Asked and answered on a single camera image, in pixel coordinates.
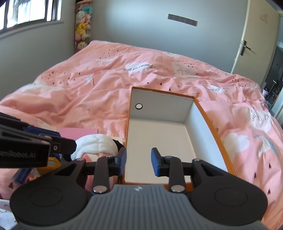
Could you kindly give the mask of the pink notebook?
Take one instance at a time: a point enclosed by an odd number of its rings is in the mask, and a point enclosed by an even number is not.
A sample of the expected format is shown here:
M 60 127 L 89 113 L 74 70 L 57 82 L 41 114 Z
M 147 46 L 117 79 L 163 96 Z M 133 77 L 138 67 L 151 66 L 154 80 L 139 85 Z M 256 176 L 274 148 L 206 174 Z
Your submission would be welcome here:
M 98 134 L 98 129 L 97 128 L 69 128 L 68 127 L 68 128 L 62 128 L 59 131 L 59 134 L 61 135 L 61 137 L 77 140 L 87 135 Z

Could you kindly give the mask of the orange plush keychain with tag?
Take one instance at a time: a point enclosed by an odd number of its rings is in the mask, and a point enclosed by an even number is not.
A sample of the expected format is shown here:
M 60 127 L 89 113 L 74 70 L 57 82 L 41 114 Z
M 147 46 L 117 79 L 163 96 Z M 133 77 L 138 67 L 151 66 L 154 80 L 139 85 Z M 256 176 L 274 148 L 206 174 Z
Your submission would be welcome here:
M 47 166 L 37 168 L 22 168 L 19 169 L 12 177 L 12 182 L 17 185 L 23 185 L 27 181 L 31 181 L 45 175 L 57 168 L 61 167 L 61 157 L 59 154 L 52 154 L 48 158 Z

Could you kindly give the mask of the white black plush toy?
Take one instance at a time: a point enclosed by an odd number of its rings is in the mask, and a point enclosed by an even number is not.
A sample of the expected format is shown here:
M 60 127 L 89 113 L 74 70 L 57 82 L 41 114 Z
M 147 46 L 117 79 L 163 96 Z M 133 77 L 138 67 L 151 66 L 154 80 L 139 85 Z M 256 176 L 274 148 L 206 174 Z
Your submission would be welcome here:
M 112 157 L 118 154 L 118 141 L 111 136 L 93 134 L 81 137 L 76 140 L 76 150 L 71 159 L 84 158 L 87 162 L 95 162 L 100 157 Z

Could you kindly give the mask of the pink patterned duvet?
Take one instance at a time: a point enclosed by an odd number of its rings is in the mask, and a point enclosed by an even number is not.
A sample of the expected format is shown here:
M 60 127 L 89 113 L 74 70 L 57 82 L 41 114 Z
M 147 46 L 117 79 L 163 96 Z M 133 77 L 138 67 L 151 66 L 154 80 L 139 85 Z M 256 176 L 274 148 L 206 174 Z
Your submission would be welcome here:
M 193 58 L 93 41 L 1 100 L 1 112 L 51 130 L 94 128 L 123 137 L 124 182 L 156 177 L 151 149 L 201 158 L 258 186 L 263 224 L 282 226 L 282 128 L 257 83 Z

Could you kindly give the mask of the orange white cardboard box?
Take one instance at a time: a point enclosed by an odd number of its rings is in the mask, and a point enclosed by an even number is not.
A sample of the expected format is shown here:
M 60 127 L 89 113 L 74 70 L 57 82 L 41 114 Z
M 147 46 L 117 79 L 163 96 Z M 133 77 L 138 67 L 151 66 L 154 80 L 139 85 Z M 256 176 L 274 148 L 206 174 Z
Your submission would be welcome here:
M 183 162 L 199 158 L 235 174 L 229 155 L 212 121 L 193 96 L 133 87 L 126 128 L 126 185 L 163 184 L 151 162 L 151 149 Z

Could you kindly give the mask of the window with frame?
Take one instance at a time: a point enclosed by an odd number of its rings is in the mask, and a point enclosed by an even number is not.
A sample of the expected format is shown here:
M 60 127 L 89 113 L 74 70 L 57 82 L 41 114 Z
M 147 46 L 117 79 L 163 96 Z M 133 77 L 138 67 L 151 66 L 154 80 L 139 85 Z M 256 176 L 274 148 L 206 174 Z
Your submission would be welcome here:
M 1 33 L 32 24 L 58 21 L 62 1 L 29 0 L 1 1 Z

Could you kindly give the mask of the grey wall switch strip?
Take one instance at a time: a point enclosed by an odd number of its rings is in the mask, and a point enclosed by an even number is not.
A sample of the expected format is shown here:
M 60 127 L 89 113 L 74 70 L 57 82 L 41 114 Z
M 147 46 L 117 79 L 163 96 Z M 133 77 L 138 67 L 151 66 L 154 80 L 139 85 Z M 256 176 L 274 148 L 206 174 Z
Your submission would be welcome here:
M 174 15 L 174 14 L 168 14 L 167 19 L 177 21 L 177 22 L 181 22 L 181 23 L 184 23 L 184 24 L 189 24 L 191 26 L 197 26 L 197 23 L 198 23 L 196 20 L 185 18 L 185 17 L 178 16 L 178 15 Z

